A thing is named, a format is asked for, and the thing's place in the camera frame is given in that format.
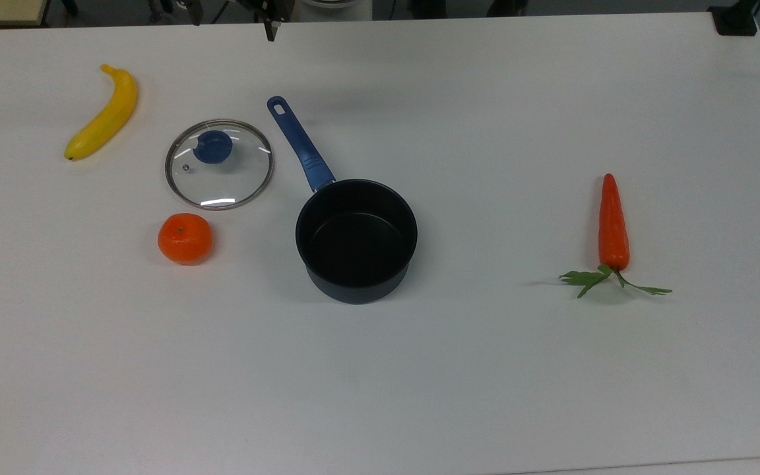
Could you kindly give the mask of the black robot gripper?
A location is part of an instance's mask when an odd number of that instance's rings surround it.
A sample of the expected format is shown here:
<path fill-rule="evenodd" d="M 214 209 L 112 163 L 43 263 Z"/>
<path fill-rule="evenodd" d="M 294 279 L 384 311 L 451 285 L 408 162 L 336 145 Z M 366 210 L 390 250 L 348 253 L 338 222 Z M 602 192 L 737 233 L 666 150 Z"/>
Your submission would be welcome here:
<path fill-rule="evenodd" d="M 274 42 L 280 25 L 292 21 L 292 12 L 294 10 L 295 1 L 250 0 L 243 1 L 242 6 L 253 12 L 257 18 L 263 20 L 263 27 L 265 27 L 267 40 L 269 42 Z"/>

